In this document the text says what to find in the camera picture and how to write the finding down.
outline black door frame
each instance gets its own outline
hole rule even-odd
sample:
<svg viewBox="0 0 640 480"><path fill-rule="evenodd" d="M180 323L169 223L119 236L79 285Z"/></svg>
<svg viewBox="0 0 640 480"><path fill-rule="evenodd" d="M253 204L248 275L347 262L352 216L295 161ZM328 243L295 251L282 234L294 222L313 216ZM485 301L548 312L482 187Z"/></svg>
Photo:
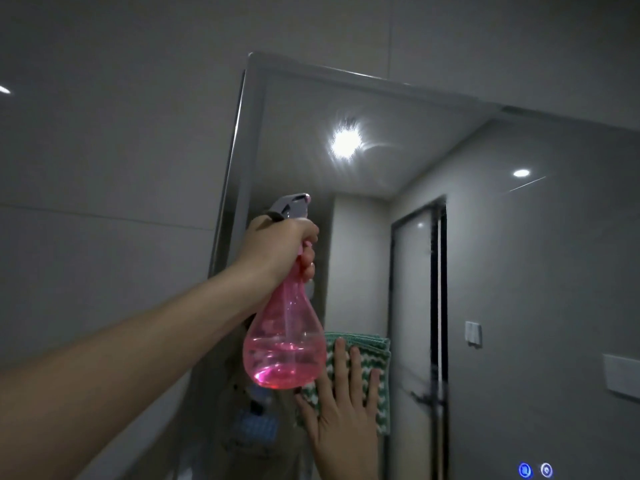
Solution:
<svg viewBox="0 0 640 480"><path fill-rule="evenodd" d="M388 325L387 336L392 337L393 322L393 299L394 299L394 251L396 248L396 234L398 229L407 224L409 221L418 217L423 212L431 213L431 347L429 354L429 370L431 381L431 394L420 398L414 397L414 400L428 407L430 413L430 432L431 432L431 480L438 478L438 407L442 407L442 465L444 480L449 478L449 400L448 387L449 382L449 334L448 334L448 315L447 315L447 206L444 197L439 197L434 201L412 211L411 213L401 217L391 224L391 251L389 266L389 300L388 300ZM442 382L443 391L438 391L438 311L442 317L440 332L442 333ZM384 476L386 480L390 478L389 459L390 459L390 441L386 438L384 443Z"/></svg>

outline ceiling light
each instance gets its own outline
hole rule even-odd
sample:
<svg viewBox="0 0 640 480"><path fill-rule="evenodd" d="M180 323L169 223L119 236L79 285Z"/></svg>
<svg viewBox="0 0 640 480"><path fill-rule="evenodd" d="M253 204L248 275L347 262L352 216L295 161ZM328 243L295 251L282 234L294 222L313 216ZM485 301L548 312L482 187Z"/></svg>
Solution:
<svg viewBox="0 0 640 480"><path fill-rule="evenodd" d="M354 126L341 128L333 135L331 150L338 158L351 158L355 151L362 145L360 133Z"/></svg>

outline white light switch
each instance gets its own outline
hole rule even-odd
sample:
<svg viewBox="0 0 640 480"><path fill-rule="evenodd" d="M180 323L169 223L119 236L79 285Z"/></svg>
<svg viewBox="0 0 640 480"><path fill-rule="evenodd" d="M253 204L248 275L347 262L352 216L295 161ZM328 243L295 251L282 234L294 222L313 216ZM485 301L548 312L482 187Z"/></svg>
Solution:
<svg viewBox="0 0 640 480"><path fill-rule="evenodd" d="M640 399L640 360L603 354L607 389Z"/></svg>
<svg viewBox="0 0 640 480"><path fill-rule="evenodd" d="M465 322L465 340L470 344L482 346L482 328L480 323Z"/></svg>

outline folded cloth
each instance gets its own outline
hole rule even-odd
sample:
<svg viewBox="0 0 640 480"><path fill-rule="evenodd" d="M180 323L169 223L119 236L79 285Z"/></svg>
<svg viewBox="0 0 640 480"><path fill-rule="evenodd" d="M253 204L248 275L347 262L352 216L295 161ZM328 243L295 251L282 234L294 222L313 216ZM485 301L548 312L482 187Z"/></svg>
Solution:
<svg viewBox="0 0 640 480"><path fill-rule="evenodd" d="M389 362L391 361L391 352L389 350L390 341L379 335L362 335L358 333L336 333L325 332L326 339L326 370L329 379L334 382L333 373L333 345L335 339L342 337L346 342L347 351L347 369L351 370L351 360L349 358L349 349L356 346L360 350L362 358L362 392L366 401L369 393L369 375L372 369L380 369L380 387L378 389L378 414L376 423L378 424L378 433L380 435L388 435L390 432L390 414L389 414ZM318 393L316 383L311 382L302 387L302 397L315 407L316 412L320 414L320 404L318 402Z"/></svg>

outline hand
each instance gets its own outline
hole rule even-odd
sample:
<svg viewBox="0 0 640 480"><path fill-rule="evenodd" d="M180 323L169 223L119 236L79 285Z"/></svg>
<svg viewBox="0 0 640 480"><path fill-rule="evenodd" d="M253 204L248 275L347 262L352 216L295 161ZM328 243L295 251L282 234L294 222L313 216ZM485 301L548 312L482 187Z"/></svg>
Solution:
<svg viewBox="0 0 640 480"><path fill-rule="evenodd" d="M308 219L285 219L273 222L267 216L256 217L244 233L244 240L232 267L254 276L263 301L288 275L298 257L300 245L300 274L304 282L314 277L314 252L318 227Z"/></svg>
<svg viewBox="0 0 640 480"><path fill-rule="evenodd" d="M334 346L335 398L326 371L316 379L320 416L302 396L296 396L323 480L376 480L378 478L378 386L380 371L369 379L366 406L362 394L360 351L351 348L351 384L345 359L345 341Z"/></svg>

